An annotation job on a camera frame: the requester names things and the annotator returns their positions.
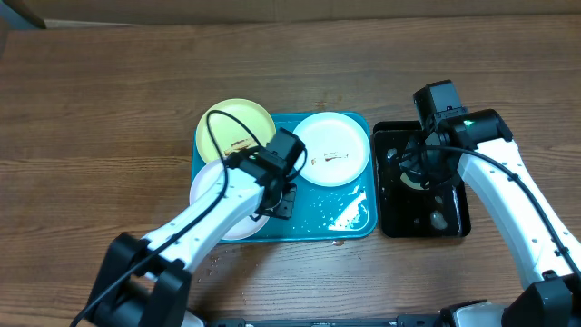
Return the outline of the green yellow sponge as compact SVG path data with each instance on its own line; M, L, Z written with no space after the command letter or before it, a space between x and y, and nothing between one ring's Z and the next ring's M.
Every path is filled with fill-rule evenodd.
M416 191L427 191L429 187L423 187L420 183L412 182L405 173L402 173L400 176L400 180L410 189Z

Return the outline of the yellow-green rimmed plate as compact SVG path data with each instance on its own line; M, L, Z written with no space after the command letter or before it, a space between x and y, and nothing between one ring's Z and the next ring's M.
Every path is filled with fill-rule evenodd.
M211 110L231 114L240 120L262 145L266 145L276 134L271 115L259 104L241 98L223 100L214 104L203 114L195 132L195 145L198 155L208 164L219 159L208 132L206 117ZM256 146L257 143L242 126L222 114L213 114L210 118L212 134L219 145L223 157Z

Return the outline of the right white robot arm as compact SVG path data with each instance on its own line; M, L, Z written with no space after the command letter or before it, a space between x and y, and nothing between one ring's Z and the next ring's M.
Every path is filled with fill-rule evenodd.
M485 205L517 267L523 292L509 305L467 302L442 311L447 326L577 326L580 242L528 172L499 114L421 109L423 136L396 157L413 183L459 181Z

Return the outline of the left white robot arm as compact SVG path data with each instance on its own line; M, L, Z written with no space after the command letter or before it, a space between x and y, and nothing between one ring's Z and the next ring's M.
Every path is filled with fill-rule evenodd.
M137 240L123 233L111 244L82 319L96 326L202 326L188 297L192 273L238 222L275 207L304 148L272 145L234 153L194 204Z

